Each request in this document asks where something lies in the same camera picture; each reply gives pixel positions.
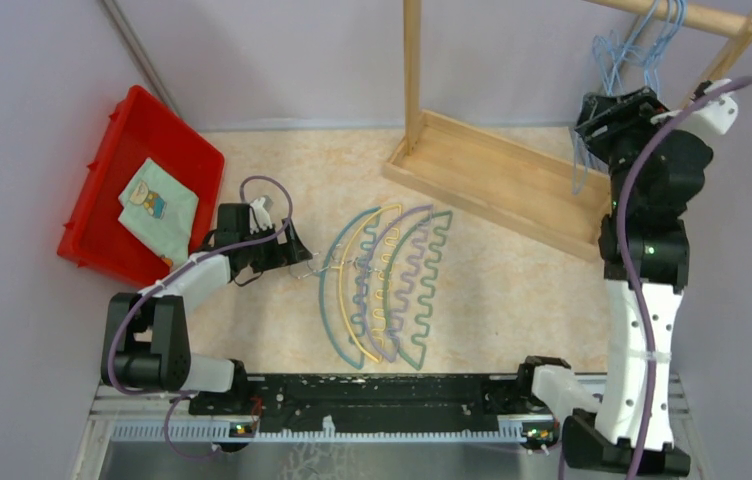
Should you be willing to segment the green wavy hanger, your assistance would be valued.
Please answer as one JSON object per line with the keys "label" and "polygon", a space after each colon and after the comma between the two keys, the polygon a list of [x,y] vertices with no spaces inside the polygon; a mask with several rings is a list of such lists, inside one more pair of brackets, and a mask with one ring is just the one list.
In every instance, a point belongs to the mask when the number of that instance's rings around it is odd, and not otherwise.
{"label": "green wavy hanger", "polygon": [[[400,273],[400,287],[382,300],[382,310],[386,314],[387,335],[395,347],[396,355],[411,368],[420,371],[427,356],[427,339],[430,336],[434,315],[434,299],[437,293],[436,282],[443,259],[443,249],[448,241],[454,214],[451,210],[428,212],[423,219],[411,226],[398,240],[386,267],[391,276],[402,249],[409,245],[411,252],[405,257],[409,266]],[[410,302],[415,301],[420,311],[415,313],[411,324],[415,330],[408,339],[400,334],[407,325],[406,316]]]}

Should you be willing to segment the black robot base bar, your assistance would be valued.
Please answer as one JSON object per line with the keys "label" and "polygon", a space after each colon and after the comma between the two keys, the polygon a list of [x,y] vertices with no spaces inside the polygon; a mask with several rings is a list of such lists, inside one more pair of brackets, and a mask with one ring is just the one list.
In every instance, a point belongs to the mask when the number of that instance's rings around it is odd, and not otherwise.
{"label": "black robot base bar", "polygon": [[200,393],[194,416],[243,415],[266,434],[468,434],[551,441],[560,422],[514,374],[261,374]]}

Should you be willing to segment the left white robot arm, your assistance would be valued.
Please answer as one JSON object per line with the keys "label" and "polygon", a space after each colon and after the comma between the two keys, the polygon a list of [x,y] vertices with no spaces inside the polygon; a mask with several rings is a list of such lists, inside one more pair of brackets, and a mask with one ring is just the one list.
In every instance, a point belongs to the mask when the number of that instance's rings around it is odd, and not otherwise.
{"label": "left white robot arm", "polygon": [[216,228],[183,266],[138,292],[111,298],[102,382],[124,394],[209,392],[225,412],[244,411],[252,388],[242,363],[193,352],[188,316],[244,269],[260,276],[312,257],[290,219],[273,223],[264,199],[222,204]]}

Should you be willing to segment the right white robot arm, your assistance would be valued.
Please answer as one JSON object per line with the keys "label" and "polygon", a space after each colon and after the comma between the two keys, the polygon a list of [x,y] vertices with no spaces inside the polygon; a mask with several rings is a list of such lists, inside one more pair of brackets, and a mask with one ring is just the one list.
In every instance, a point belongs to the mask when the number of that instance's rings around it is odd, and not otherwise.
{"label": "right white robot arm", "polygon": [[686,476],[690,456],[674,441],[668,413],[670,347],[689,278],[682,215],[704,187],[712,149],[682,129],[648,87],[585,95],[575,127],[607,166],[611,207],[598,248],[612,308],[605,389],[594,396],[563,359],[529,356],[515,398],[561,423],[562,468],[638,476]]}

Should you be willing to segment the light blue wire hanger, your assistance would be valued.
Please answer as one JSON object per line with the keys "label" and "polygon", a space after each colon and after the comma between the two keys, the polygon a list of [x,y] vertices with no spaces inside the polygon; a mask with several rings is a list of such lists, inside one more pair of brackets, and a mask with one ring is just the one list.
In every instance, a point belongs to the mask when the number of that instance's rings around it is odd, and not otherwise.
{"label": "light blue wire hanger", "polygon": [[[686,13],[686,1],[654,1],[645,15],[636,18],[623,41],[612,50],[608,82],[610,93],[622,93],[625,86],[624,68],[637,67],[642,72],[644,85],[661,95],[659,69],[669,44],[681,29]],[[659,26],[655,37],[651,43],[645,43],[642,37],[656,22]]]}
{"label": "light blue wire hanger", "polygon": [[657,7],[658,1],[653,1],[646,14],[638,14],[624,36],[610,30],[605,36],[596,35],[593,38],[591,53],[599,72],[601,93],[606,96],[622,94],[625,88],[624,68],[631,66],[641,70],[646,86],[660,91],[660,81],[652,66],[652,48],[641,45],[641,38],[652,23]]}
{"label": "light blue wire hanger", "polygon": [[[620,34],[615,29],[610,30],[605,35],[598,34],[593,37],[590,57],[587,60],[587,66],[584,69],[585,75],[581,83],[585,90],[584,95],[588,93],[611,95],[621,84],[619,73],[620,40]],[[589,171],[596,168],[596,162],[575,131],[575,126],[579,123],[580,121],[576,120],[569,130],[573,149],[571,177],[571,193],[573,195],[578,195],[583,190]]]}
{"label": "light blue wire hanger", "polygon": [[666,51],[675,36],[682,29],[688,10],[686,0],[669,0],[666,2],[667,12],[653,43],[642,48],[640,55],[641,69],[645,85],[661,96],[660,67]]}

